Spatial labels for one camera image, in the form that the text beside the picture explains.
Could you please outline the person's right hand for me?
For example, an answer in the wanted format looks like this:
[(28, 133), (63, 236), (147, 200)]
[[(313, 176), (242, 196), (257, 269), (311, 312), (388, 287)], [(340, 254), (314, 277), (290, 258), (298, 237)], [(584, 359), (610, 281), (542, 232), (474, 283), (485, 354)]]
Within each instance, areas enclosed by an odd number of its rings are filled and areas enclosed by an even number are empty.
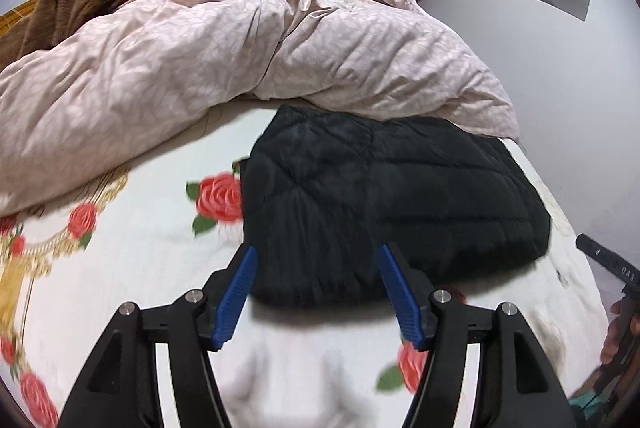
[[(622, 339), (624, 329), (620, 325), (620, 313), (622, 313), (623, 304), (626, 299), (620, 299), (612, 304), (611, 312), (615, 315), (613, 321), (608, 325), (608, 333), (604, 339), (604, 344), (600, 353), (600, 361), (603, 365), (608, 364), (614, 359), (618, 350), (620, 350), (620, 339)], [(640, 317), (638, 314), (631, 318), (629, 328), (634, 336), (639, 335)]]

